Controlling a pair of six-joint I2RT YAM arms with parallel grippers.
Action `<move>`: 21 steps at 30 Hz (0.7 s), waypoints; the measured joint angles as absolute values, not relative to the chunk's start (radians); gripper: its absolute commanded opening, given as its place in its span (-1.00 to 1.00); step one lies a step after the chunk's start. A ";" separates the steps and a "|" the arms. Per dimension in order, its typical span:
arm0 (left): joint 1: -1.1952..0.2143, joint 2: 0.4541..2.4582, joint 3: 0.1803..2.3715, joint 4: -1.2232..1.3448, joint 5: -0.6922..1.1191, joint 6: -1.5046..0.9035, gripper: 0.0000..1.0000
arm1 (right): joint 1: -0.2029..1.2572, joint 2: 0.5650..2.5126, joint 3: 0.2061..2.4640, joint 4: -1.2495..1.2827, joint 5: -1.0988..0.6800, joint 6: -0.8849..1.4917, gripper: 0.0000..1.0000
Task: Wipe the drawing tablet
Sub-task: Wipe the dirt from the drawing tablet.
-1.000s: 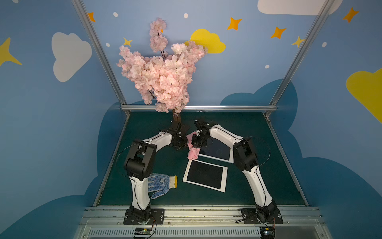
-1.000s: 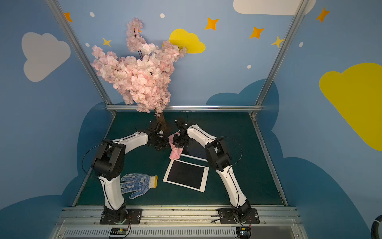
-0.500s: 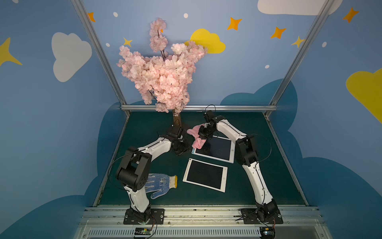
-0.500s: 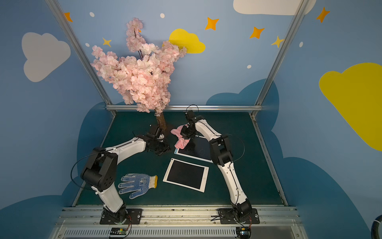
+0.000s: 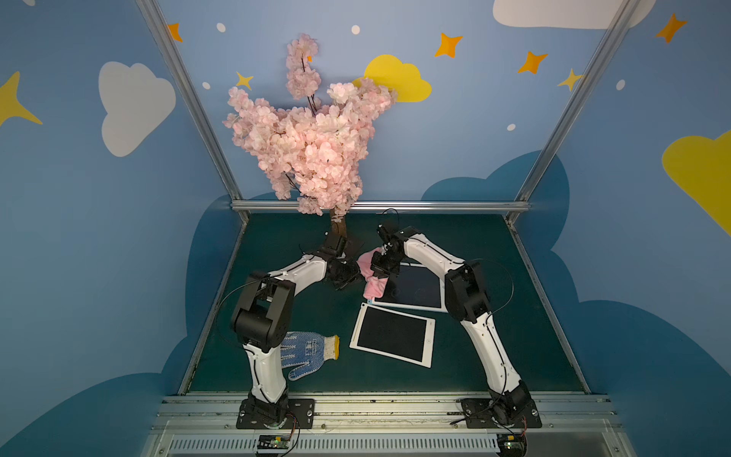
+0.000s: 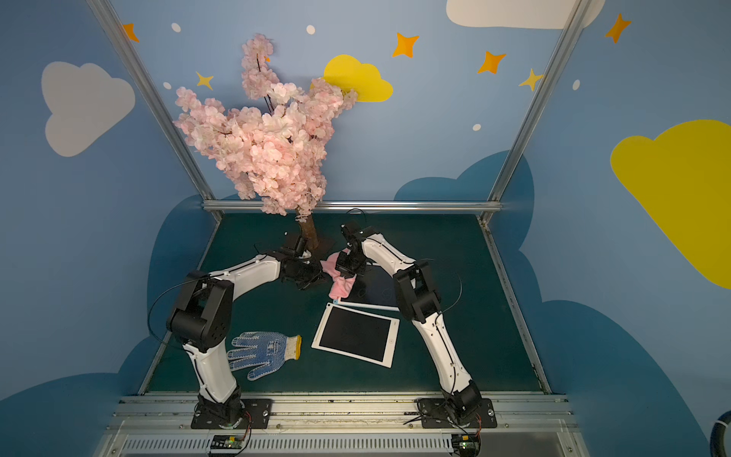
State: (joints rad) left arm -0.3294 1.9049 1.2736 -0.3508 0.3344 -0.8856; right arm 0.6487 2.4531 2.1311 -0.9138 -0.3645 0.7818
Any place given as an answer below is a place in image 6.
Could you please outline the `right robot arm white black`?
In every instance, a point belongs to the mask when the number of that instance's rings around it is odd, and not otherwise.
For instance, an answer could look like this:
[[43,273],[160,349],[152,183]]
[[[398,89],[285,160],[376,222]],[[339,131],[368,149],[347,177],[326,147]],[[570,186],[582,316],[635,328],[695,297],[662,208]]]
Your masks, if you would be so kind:
[[451,422],[465,426],[482,405],[481,392],[464,367],[445,325],[441,296],[428,260],[415,260],[392,246],[374,228],[342,224],[348,250],[338,254],[336,270],[346,278],[373,264],[393,280],[396,302],[405,319],[422,336],[439,376],[444,410]]

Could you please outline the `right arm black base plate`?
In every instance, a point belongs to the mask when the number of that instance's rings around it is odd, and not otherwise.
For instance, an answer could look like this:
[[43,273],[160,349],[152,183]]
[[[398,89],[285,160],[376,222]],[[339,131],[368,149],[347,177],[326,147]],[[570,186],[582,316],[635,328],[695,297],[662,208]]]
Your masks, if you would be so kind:
[[442,398],[417,398],[415,404],[423,428],[452,428],[455,423],[466,430],[498,428],[497,413],[489,398],[483,398],[476,411],[468,413],[457,422],[449,417]]

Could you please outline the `pink cloth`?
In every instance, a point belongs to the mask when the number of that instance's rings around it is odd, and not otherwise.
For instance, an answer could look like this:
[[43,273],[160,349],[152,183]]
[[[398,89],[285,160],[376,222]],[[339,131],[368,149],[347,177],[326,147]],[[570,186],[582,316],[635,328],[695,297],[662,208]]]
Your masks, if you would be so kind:
[[339,270],[337,270],[336,264],[338,257],[339,253],[334,252],[332,255],[327,257],[327,260],[321,261],[323,272],[328,274],[333,282],[329,292],[329,298],[333,301],[340,301],[348,298],[356,281],[355,276],[346,278],[342,276],[342,273],[339,272]]

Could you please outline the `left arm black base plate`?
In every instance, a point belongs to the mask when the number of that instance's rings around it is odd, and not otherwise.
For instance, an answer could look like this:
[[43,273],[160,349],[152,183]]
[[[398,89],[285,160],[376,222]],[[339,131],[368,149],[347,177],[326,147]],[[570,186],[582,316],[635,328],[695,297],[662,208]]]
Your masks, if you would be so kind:
[[233,398],[224,404],[200,398],[190,427],[193,430],[265,430],[270,422],[270,399]]

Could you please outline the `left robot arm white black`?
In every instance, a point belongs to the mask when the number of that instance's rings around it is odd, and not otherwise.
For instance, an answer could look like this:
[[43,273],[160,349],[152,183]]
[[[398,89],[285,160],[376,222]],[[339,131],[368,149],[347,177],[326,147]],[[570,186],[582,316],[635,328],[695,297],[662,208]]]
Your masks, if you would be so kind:
[[234,371],[248,369],[247,378],[255,381],[301,354],[301,336],[269,331],[245,332],[227,350],[233,302],[277,280],[306,289],[322,278],[322,266],[306,249],[306,239],[294,234],[289,234],[283,247],[234,267],[188,274],[166,327],[188,354],[199,383],[193,428],[254,428],[253,413],[242,400]]

